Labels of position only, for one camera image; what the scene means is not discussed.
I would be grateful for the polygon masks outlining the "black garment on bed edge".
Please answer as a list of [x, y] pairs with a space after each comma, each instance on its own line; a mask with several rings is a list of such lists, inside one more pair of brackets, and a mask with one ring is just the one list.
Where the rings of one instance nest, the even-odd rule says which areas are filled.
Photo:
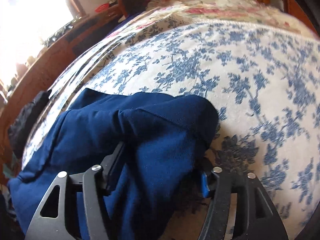
[[17, 159], [23, 156], [33, 125], [49, 101], [52, 90], [42, 90], [20, 111], [14, 123], [8, 128], [8, 138], [13, 154]]

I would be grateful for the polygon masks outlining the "wooden louvered wardrobe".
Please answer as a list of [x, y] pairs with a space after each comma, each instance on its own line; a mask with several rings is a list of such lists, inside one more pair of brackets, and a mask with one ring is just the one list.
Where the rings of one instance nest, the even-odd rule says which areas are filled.
[[295, 0], [283, 0], [284, 12], [294, 16], [295, 18], [302, 21], [308, 28], [310, 28], [314, 33], [317, 34], [316, 29], [309, 20], [306, 13], [301, 9]]

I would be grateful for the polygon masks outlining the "blue floral white bedspread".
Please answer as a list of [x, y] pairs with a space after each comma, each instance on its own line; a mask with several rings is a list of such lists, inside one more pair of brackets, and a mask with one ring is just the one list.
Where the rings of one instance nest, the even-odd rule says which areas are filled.
[[319, 204], [319, 40], [173, 17], [116, 30], [52, 85], [8, 184], [21, 228], [60, 171], [84, 172], [120, 140], [129, 158], [105, 198], [119, 239], [195, 238], [207, 202], [175, 199], [204, 154], [255, 173], [295, 239]]

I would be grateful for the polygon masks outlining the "wooden desk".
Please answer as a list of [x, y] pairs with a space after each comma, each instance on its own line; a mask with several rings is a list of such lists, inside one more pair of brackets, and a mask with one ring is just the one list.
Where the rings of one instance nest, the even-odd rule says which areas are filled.
[[19, 81], [1, 114], [1, 183], [5, 184], [17, 168], [11, 162], [12, 150], [7, 130], [22, 107], [41, 90], [47, 90], [57, 77], [84, 51], [101, 41], [121, 18], [118, 5], [81, 20], [61, 36], [33, 63]]

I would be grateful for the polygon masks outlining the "window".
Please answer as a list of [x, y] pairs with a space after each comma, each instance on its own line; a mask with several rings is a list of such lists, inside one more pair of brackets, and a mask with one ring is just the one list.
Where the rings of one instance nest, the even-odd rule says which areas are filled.
[[73, 0], [1, 0], [1, 82], [9, 85], [16, 64], [36, 57], [45, 40], [78, 15]]

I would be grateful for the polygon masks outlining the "red basket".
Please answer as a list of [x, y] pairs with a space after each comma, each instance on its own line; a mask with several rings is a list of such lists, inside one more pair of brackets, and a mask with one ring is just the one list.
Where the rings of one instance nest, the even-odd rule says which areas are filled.
[[97, 8], [95, 8], [94, 11], [97, 13], [100, 13], [100, 12], [106, 11], [109, 7], [110, 7], [110, 4], [105, 3], [105, 4], [102, 4], [102, 5], [98, 6]]

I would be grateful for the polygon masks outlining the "navy blue suit jacket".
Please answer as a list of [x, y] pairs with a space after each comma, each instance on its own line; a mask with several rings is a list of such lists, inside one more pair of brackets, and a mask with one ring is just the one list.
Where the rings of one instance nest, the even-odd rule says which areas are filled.
[[158, 239], [218, 118], [200, 96], [84, 89], [8, 183], [26, 239]]

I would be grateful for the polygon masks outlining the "pink floral quilt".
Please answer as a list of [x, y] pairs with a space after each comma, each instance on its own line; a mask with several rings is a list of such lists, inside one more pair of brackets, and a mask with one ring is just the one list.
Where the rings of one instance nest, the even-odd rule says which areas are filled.
[[152, 0], [145, 9], [131, 17], [153, 23], [170, 16], [183, 23], [232, 21], [265, 25], [319, 39], [299, 19], [256, 0]]

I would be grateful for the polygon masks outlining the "dark wooden chair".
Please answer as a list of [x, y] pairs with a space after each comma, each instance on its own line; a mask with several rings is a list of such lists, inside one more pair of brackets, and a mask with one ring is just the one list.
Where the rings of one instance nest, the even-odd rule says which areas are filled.
[[118, 0], [118, 5], [125, 18], [144, 11], [151, 0]]

